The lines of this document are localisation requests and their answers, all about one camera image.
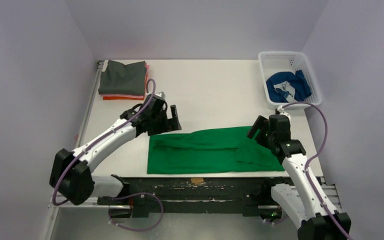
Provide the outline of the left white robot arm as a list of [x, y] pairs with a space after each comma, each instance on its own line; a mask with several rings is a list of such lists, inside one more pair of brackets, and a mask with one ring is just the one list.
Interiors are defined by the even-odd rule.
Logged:
[[57, 194], [63, 203], [75, 206], [89, 198], [107, 198], [118, 205], [129, 199], [128, 184], [111, 174], [93, 175], [96, 168], [115, 150], [143, 133], [148, 136], [181, 130], [176, 105], [168, 105], [163, 92], [149, 94], [144, 103], [125, 110], [103, 133], [73, 150], [59, 150], [53, 161], [49, 185], [53, 187], [52, 203], [57, 206]]

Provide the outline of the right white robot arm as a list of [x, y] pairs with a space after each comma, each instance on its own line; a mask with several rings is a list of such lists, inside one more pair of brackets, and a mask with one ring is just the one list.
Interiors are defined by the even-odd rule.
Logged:
[[269, 184], [260, 196], [268, 204], [278, 203], [297, 228], [300, 240], [349, 240], [351, 219], [331, 202], [309, 166], [302, 143], [292, 139], [288, 114], [258, 116], [247, 133], [249, 139], [268, 149], [293, 182]]

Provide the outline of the green t shirt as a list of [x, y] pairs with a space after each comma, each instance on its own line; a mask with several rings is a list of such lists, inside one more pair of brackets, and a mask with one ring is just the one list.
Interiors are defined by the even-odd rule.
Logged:
[[250, 126], [213, 128], [149, 138], [147, 174], [282, 172], [267, 148], [247, 137]]

